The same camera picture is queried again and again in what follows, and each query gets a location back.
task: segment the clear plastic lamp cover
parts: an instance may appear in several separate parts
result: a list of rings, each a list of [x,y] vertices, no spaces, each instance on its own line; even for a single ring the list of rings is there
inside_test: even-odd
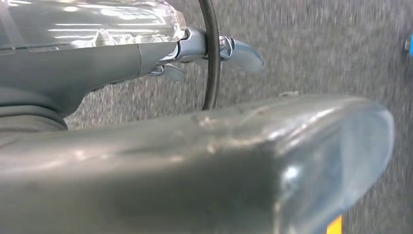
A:
[[[163,0],[1,0],[0,20],[3,53],[176,42],[186,28]]]

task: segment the carpeted floor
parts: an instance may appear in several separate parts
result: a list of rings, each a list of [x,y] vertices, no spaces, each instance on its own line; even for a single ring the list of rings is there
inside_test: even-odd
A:
[[[196,0],[170,0],[187,23],[202,26]],[[344,219],[345,234],[409,234],[413,229],[413,77],[401,43],[413,32],[411,0],[215,0],[220,28],[253,45],[266,71],[224,68],[219,106],[285,91],[340,93],[384,103],[397,124],[385,176]],[[67,119],[71,129],[183,114],[201,108],[205,71],[187,80],[140,78],[93,93]]]

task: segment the yellow marking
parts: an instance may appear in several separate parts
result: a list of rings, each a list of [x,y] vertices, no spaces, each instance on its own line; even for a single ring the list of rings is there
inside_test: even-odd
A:
[[[341,234],[343,217],[340,215],[327,227],[327,234]]]

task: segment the blue object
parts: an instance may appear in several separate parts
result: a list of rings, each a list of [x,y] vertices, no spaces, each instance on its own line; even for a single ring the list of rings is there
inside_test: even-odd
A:
[[[412,36],[410,37],[411,39],[410,39],[410,56],[413,56],[413,34],[412,34]]]

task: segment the brake cable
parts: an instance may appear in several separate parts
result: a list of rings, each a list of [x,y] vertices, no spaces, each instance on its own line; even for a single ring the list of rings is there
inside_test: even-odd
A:
[[[206,28],[208,54],[208,78],[202,110],[214,109],[217,105],[221,75],[219,29],[212,0],[199,0]]]

